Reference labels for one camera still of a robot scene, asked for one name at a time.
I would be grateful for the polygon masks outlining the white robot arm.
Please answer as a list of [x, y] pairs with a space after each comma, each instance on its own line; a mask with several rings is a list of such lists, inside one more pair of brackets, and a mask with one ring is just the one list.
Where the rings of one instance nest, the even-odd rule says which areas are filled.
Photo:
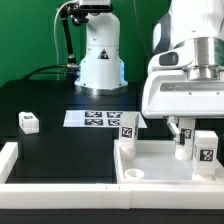
[[[119, 21], [110, 0], [71, 0], [65, 13], [87, 25], [86, 55], [75, 82], [97, 93], [118, 90], [123, 80]], [[153, 31], [154, 56], [142, 95], [142, 114], [166, 118], [182, 142], [183, 118], [224, 117], [224, 0], [171, 0]]]

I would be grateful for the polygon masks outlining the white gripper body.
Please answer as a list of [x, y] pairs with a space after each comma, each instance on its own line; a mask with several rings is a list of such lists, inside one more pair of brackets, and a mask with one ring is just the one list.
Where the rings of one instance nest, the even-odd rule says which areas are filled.
[[163, 117], [224, 117], [224, 81], [189, 81], [181, 70], [152, 72], [144, 85], [142, 114]]

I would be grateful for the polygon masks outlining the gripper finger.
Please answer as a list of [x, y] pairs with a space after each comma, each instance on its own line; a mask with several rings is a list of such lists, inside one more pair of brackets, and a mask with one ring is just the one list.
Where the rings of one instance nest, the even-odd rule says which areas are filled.
[[181, 144], [181, 132], [177, 127], [178, 119], [174, 116], [169, 116], [167, 118], [167, 125], [174, 135], [175, 142], [180, 145]]

